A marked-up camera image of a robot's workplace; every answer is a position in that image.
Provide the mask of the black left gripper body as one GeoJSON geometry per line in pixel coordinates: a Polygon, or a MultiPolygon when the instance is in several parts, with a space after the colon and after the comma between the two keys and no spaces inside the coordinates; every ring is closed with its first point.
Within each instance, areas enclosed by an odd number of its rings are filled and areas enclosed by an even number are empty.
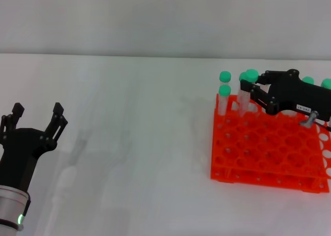
{"type": "Polygon", "coordinates": [[[1,144],[1,185],[27,192],[38,159],[53,151],[57,141],[43,131],[20,128],[6,133],[1,144]]]}

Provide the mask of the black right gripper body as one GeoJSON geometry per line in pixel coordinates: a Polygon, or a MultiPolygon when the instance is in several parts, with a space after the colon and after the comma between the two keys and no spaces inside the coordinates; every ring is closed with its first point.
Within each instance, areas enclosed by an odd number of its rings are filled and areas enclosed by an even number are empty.
{"type": "Polygon", "coordinates": [[[279,112],[292,110],[304,115],[318,112],[319,119],[330,118],[330,89],[313,85],[299,78],[299,71],[286,71],[288,82],[270,85],[268,94],[276,98],[279,112]]]}

